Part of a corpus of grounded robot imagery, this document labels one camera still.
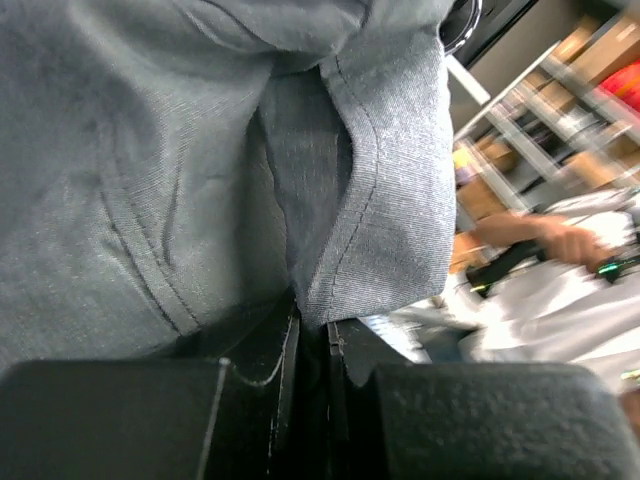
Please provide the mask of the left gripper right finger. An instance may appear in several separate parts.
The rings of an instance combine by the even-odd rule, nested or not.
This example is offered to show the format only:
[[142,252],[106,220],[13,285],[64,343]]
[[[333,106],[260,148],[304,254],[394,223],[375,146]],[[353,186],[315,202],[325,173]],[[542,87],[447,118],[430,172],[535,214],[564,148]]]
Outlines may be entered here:
[[614,396],[558,364],[413,364],[358,320],[328,326],[338,479],[635,479]]

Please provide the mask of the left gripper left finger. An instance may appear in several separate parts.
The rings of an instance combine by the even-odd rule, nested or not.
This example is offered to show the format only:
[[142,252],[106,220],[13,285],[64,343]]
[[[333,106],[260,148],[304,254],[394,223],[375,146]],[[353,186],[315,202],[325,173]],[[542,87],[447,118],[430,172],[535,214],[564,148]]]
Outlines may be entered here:
[[5,479],[273,479],[300,322],[283,298],[219,358],[34,361],[1,380]]

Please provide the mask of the grey shirt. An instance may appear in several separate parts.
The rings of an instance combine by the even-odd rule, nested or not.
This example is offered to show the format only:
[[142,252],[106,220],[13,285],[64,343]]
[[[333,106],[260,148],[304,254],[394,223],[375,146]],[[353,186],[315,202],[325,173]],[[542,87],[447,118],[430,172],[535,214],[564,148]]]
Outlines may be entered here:
[[440,293],[447,1],[5,1],[1,365]]

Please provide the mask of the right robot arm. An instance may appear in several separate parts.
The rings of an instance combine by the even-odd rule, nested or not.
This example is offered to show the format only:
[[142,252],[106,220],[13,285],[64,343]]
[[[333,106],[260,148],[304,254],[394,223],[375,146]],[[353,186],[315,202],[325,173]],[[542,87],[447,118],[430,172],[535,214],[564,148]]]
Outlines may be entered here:
[[445,53],[470,68],[536,3],[536,0],[455,0],[439,29]]

